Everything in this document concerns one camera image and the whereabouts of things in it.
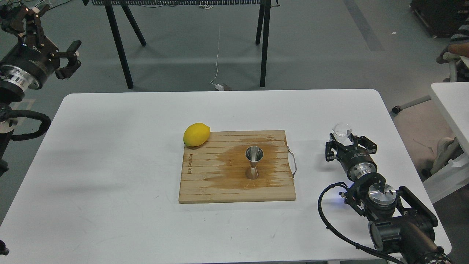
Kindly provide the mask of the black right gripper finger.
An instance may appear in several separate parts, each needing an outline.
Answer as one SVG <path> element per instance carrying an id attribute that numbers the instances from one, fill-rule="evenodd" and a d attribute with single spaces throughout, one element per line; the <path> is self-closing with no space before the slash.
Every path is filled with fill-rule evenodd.
<path id="1" fill-rule="evenodd" d="M 338 154 L 343 145 L 335 138 L 333 133 L 329 134 L 329 141 L 325 144 L 325 160 L 330 162 L 332 160 L 339 160 Z"/>
<path id="2" fill-rule="evenodd" d="M 377 145 L 365 136 L 353 135 L 353 152 L 357 155 L 375 154 Z"/>

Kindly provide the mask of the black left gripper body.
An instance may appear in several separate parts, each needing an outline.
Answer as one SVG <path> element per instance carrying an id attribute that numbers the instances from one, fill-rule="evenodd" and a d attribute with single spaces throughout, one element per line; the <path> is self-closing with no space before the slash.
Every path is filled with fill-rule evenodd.
<path id="1" fill-rule="evenodd" d="M 42 89 L 60 62 L 52 54 L 59 52 L 50 41 L 44 45 L 16 44 L 1 59 L 1 90 L 25 91 Z"/>

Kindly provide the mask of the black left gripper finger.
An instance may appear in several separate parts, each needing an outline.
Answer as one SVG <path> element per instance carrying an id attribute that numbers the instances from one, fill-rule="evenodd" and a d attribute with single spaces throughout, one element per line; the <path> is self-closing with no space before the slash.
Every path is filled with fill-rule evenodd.
<path id="1" fill-rule="evenodd" d="M 54 67 L 54 73 L 59 80 L 69 79 L 81 66 L 78 59 L 78 48 L 81 46 L 80 40 L 73 41 L 65 52 L 51 51 L 49 58 Z M 60 67 L 60 59 L 67 59 L 68 63 L 65 67 Z"/>
<path id="2" fill-rule="evenodd" d="M 44 34 L 41 17 L 50 9 L 49 4 L 42 7 L 29 7 L 24 3 L 5 3 L 1 5 L 1 29 L 18 38 L 20 45 L 42 51 L 51 47 Z"/>

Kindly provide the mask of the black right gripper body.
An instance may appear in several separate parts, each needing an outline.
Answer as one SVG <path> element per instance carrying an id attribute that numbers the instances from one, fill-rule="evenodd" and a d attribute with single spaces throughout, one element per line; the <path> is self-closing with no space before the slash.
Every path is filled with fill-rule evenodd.
<path id="1" fill-rule="evenodd" d="M 377 165 L 371 158 L 371 154 L 375 154 L 377 145 L 374 143 L 366 143 L 364 147 L 358 143 L 344 146 L 340 143 L 336 145 L 336 157 L 346 176 L 352 182 L 357 181 L 365 174 L 377 172 Z"/>

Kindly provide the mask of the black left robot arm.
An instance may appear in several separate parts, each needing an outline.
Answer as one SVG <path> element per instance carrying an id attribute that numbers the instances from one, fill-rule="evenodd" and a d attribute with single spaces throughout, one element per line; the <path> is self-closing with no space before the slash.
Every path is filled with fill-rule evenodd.
<path id="1" fill-rule="evenodd" d="M 41 17 L 50 9 L 48 4 L 42 8 L 29 7 L 22 1 L 17 5 L 1 5 L 1 29 L 17 38 L 17 43 L 0 63 L 1 154 L 11 141 L 38 138 L 51 125 L 47 115 L 31 110 L 14 110 L 11 104 L 21 102 L 27 89 L 41 89 L 52 74 L 59 80 L 65 80 L 82 65 L 78 58 L 80 40 L 73 41 L 67 50 L 60 52 L 45 35 Z M 14 134 L 19 118 L 39 121 L 37 131 Z"/>

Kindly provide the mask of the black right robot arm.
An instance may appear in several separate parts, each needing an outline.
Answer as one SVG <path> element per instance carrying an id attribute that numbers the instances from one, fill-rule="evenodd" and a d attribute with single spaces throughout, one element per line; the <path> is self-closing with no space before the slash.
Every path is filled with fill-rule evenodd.
<path id="1" fill-rule="evenodd" d="M 318 212 L 326 228 L 356 249 L 397 264 L 401 261 L 392 257 L 393 253 L 400 253 L 407 264 L 452 263 L 444 249 L 434 242 L 434 227 L 438 226 L 436 215 L 407 187 L 394 189 L 386 183 L 371 158 L 371 154 L 377 151 L 374 142 L 353 134 L 347 138 L 351 144 L 343 145 L 331 133 L 325 144 L 326 161 L 338 160 L 347 178 L 353 182 L 350 187 L 345 182 L 331 184 L 320 194 Z M 373 248 L 348 239 L 327 220 L 322 200 L 334 187 L 344 188 L 339 195 L 345 204 L 368 219 Z"/>

